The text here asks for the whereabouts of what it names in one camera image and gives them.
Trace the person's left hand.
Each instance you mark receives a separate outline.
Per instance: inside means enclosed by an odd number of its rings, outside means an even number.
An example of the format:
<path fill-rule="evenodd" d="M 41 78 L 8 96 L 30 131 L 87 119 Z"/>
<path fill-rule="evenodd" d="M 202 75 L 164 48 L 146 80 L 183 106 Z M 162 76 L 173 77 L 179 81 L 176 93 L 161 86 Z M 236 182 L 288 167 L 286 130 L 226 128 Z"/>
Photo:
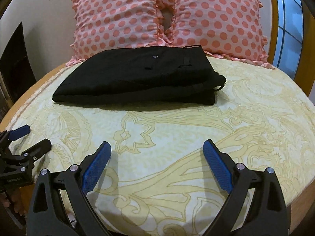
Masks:
<path fill-rule="evenodd" d="M 8 208 L 10 204 L 12 204 L 15 213 L 18 213 L 20 216 L 25 214 L 25 208 L 19 188 L 10 189 L 9 193 L 1 192 L 0 197 L 4 207 Z"/>

